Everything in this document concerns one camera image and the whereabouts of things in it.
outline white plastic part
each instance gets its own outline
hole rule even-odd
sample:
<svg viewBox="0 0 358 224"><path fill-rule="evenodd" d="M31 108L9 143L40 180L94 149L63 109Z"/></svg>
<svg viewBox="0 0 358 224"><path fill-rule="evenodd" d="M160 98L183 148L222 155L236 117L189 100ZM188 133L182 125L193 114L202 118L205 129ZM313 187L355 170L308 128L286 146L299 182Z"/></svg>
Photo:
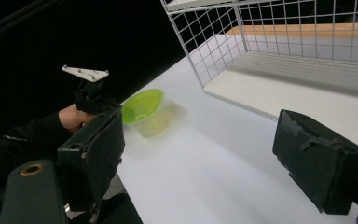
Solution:
<svg viewBox="0 0 358 224"><path fill-rule="evenodd" d="M72 75L75 75L77 77L81 77L83 79L86 79L90 82L96 82L98 80L101 80L104 77L109 76L109 71L98 71L98 70L90 70L90 69L84 69L84 68L75 68L75 67L68 67L67 65L64 65L62 68L62 71L70 73Z"/></svg>

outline black background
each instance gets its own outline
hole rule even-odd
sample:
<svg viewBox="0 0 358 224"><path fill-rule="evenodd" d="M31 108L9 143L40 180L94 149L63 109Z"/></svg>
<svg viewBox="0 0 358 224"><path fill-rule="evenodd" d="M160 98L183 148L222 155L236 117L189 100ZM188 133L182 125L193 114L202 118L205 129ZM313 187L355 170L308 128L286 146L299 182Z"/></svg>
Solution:
<svg viewBox="0 0 358 224"><path fill-rule="evenodd" d="M0 134L72 103L65 64L109 70L103 91L123 102L184 56L158 0L61 1L0 35Z"/></svg>

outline white wire rack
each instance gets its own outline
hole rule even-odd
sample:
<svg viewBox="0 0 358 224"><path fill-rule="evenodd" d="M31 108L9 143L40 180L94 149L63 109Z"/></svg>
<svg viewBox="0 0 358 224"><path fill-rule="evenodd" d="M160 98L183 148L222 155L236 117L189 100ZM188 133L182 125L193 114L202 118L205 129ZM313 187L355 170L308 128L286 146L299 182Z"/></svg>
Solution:
<svg viewBox="0 0 358 224"><path fill-rule="evenodd" d="M358 0L160 0L206 93L358 144Z"/></svg>
<svg viewBox="0 0 358 224"><path fill-rule="evenodd" d="M161 0L202 87L245 52L358 62L358 0Z"/></svg>

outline person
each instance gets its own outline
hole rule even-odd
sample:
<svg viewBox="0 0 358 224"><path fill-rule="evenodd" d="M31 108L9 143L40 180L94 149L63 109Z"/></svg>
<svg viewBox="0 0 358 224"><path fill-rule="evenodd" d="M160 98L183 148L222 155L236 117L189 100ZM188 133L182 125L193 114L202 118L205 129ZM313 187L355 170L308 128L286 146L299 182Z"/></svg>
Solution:
<svg viewBox="0 0 358 224"><path fill-rule="evenodd" d="M77 133L95 115L76 109L75 104L0 136L0 189L19 165L38 159L56 158L56 149Z"/></svg>

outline wooden plank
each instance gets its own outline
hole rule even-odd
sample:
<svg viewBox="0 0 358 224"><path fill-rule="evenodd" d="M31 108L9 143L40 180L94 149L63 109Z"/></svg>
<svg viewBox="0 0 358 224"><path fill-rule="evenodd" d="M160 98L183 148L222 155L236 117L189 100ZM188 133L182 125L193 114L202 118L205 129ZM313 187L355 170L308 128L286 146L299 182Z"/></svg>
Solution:
<svg viewBox="0 0 358 224"><path fill-rule="evenodd" d="M242 28L246 35L358 38L358 23L243 25ZM240 35L240 27L236 26L226 34Z"/></svg>

